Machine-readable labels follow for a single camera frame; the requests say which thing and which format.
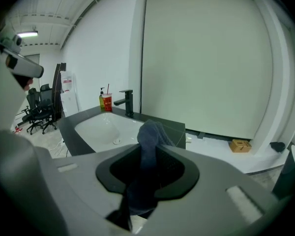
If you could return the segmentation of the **brown cardboard box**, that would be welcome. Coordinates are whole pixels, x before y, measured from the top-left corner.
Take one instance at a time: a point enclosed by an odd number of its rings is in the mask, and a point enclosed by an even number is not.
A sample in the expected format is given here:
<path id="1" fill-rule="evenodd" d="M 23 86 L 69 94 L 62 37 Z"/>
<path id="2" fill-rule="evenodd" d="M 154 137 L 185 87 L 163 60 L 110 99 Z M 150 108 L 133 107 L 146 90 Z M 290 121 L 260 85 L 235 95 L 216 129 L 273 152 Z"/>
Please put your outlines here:
<path id="1" fill-rule="evenodd" d="M 233 139 L 229 144 L 233 153 L 247 153 L 251 150 L 252 146 L 246 140 Z"/>

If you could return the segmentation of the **dark wooden boards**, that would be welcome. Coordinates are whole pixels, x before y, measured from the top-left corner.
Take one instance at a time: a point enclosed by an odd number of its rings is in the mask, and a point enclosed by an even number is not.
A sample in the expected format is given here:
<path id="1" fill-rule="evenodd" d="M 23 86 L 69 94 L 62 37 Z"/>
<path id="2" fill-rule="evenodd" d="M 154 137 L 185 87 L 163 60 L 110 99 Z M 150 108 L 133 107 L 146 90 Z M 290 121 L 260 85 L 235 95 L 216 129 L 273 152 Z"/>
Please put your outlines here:
<path id="1" fill-rule="evenodd" d="M 66 71 L 66 63 L 58 63 L 56 65 L 53 85 L 52 85 L 52 99 L 54 104 L 54 114 L 53 120 L 57 121 L 61 118 L 62 112 L 62 104 L 61 104 L 61 92 L 62 92 L 62 85 L 61 85 L 61 72 Z"/>

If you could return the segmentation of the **white sink basin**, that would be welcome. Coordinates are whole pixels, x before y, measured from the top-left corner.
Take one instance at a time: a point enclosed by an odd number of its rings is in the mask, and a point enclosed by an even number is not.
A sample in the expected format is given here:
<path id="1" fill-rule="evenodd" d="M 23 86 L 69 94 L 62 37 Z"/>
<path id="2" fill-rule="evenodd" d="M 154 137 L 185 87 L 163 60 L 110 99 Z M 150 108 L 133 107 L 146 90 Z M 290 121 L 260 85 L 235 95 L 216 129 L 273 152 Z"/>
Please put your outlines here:
<path id="1" fill-rule="evenodd" d="M 101 113 L 77 124 L 75 131 L 95 151 L 135 145 L 144 123 L 113 113 Z"/>

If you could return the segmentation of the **ceiling tube light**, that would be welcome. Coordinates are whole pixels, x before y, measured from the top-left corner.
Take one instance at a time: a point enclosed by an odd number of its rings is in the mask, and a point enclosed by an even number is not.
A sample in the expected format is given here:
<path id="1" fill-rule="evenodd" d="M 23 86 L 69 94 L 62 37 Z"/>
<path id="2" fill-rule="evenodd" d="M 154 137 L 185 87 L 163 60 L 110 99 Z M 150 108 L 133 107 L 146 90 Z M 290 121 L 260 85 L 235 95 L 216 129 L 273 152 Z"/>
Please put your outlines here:
<path id="1" fill-rule="evenodd" d="M 36 37 L 38 36 L 38 31 L 26 31 L 17 33 L 20 38 L 27 38 L 27 37 Z"/>

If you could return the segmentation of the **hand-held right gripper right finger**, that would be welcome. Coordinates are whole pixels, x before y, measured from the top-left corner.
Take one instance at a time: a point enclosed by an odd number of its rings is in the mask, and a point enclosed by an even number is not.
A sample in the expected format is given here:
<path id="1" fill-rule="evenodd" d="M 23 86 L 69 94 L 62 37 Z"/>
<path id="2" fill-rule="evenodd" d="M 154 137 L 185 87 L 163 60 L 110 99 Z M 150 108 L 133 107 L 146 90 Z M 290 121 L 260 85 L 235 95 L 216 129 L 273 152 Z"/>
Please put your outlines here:
<path id="1" fill-rule="evenodd" d="M 278 200 L 225 161 L 163 148 L 194 162 L 200 177 L 183 198 L 160 201 L 140 236 L 259 236 L 290 201 Z"/>

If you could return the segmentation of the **black handheld item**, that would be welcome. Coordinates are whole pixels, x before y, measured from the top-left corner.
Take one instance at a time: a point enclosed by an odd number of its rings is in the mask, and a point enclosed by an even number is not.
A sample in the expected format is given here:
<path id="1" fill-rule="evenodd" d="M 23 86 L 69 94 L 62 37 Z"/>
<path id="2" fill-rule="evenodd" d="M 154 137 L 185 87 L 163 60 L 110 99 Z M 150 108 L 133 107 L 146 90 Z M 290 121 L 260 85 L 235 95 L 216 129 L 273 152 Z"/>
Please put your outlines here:
<path id="1" fill-rule="evenodd" d="M 286 145 L 283 142 L 271 142 L 270 146 L 278 153 L 282 153 L 286 148 Z"/>

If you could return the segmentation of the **black faucet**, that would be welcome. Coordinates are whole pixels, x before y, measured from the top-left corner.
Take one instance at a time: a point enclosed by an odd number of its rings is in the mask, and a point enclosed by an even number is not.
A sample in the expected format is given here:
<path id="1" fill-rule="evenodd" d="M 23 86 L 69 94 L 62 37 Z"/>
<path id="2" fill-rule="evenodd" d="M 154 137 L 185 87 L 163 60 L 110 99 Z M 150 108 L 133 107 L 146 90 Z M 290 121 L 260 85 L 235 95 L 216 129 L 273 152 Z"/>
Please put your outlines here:
<path id="1" fill-rule="evenodd" d="M 115 106 L 119 106 L 122 104 L 125 104 L 125 115 L 127 117 L 133 117 L 133 90 L 127 89 L 127 90 L 121 90 L 120 92 L 125 94 L 125 98 L 121 100 L 114 101 Z"/>

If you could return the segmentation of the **white roller blind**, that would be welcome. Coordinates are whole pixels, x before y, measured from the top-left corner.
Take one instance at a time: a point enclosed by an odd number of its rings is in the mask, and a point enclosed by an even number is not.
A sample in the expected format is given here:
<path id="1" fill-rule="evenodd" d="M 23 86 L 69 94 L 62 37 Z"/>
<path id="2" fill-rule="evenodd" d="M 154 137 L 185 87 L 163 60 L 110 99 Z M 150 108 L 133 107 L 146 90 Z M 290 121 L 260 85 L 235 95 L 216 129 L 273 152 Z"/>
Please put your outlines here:
<path id="1" fill-rule="evenodd" d="M 253 0 L 147 0 L 143 114 L 253 139 L 271 82 L 270 40 Z"/>

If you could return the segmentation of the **red paper cup with straw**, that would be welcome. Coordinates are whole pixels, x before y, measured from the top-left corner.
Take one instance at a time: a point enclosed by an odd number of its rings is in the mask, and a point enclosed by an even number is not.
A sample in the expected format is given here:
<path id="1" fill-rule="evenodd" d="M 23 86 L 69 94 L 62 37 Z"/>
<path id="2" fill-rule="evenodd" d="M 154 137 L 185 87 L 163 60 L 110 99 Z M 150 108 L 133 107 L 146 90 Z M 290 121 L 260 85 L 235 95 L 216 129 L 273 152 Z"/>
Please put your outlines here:
<path id="1" fill-rule="evenodd" d="M 107 92 L 103 94 L 103 100 L 105 105 L 105 111 L 111 112 L 112 111 L 112 94 L 109 93 L 109 85 L 107 88 Z"/>

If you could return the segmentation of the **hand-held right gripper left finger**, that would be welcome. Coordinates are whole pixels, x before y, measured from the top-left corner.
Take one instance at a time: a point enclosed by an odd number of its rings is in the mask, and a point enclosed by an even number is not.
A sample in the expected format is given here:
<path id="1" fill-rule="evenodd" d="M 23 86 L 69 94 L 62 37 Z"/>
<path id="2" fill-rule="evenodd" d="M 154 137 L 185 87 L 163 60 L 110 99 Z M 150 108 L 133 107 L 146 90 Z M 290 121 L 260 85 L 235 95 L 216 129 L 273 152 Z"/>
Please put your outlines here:
<path id="1" fill-rule="evenodd" d="M 130 146 L 100 153 L 53 159 L 38 148 L 38 162 L 49 192 L 64 219 L 68 236 L 132 236 L 106 220 L 120 206 L 122 195 L 108 192 L 95 175 L 97 166 Z"/>

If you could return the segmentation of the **black vanity countertop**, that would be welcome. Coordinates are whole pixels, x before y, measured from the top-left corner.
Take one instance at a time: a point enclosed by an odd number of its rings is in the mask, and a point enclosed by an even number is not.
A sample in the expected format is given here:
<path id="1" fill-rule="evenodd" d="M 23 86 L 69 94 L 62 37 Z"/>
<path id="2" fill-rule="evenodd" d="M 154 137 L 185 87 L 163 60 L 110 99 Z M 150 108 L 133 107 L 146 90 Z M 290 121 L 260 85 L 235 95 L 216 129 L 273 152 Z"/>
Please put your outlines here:
<path id="1" fill-rule="evenodd" d="M 85 121 L 91 117 L 99 115 L 101 113 L 108 113 L 102 111 L 100 107 L 94 107 L 85 111 L 78 112 L 69 117 L 62 118 L 59 121 L 59 130 L 64 139 L 64 142 L 69 149 L 69 152 L 73 156 L 84 155 L 94 153 L 95 151 L 79 136 L 75 131 L 77 124 Z M 125 110 L 113 107 L 113 110 L 109 113 L 113 113 L 122 117 L 129 118 L 125 115 Z M 186 148 L 185 141 L 185 124 L 181 122 L 171 121 L 162 118 L 156 118 L 148 115 L 135 113 L 130 119 L 146 122 L 147 120 L 153 120 L 162 123 L 164 130 L 171 141 L 178 148 Z"/>

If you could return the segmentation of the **blue wiping cloth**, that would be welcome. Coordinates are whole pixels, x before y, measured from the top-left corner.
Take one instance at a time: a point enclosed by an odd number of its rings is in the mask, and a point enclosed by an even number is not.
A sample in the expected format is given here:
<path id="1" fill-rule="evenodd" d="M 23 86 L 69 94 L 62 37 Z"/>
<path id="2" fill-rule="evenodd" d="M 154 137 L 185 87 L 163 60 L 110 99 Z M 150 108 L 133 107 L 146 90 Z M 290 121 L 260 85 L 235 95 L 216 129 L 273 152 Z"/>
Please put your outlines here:
<path id="1" fill-rule="evenodd" d="M 148 120 L 139 129 L 137 141 L 141 146 L 139 173 L 126 190 L 129 213 L 142 215 L 154 210 L 155 191 L 160 187 L 156 146 L 175 144 L 167 136 L 162 123 Z"/>

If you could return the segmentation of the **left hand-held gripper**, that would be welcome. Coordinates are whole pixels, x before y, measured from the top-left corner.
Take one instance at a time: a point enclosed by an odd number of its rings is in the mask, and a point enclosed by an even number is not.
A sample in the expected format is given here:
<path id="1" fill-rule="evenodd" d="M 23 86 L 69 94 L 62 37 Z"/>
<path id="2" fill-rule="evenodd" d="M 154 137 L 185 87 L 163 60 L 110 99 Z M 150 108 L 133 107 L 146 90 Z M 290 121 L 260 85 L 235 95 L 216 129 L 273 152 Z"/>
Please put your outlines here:
<path id="1" fill-rule="evenodd" d="M 22 39 L 15 35 L 12 38 L 0 39 L 0 54 L 7 68 L 15 75 L 41 78 L 44 68 L 39 64 L 20 55 Z"/>

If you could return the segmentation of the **white water dispenser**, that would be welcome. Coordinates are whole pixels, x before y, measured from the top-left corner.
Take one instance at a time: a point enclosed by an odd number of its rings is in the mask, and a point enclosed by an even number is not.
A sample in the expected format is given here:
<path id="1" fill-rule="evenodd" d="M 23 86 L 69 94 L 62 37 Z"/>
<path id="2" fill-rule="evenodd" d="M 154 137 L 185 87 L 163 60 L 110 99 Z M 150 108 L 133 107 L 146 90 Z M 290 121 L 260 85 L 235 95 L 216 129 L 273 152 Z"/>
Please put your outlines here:
<path id="1" fill-rule="evenodd" d="M 65 117 L 69 117 L 79 112 L 75 92 L 66 91 L 60 96 Z"/>

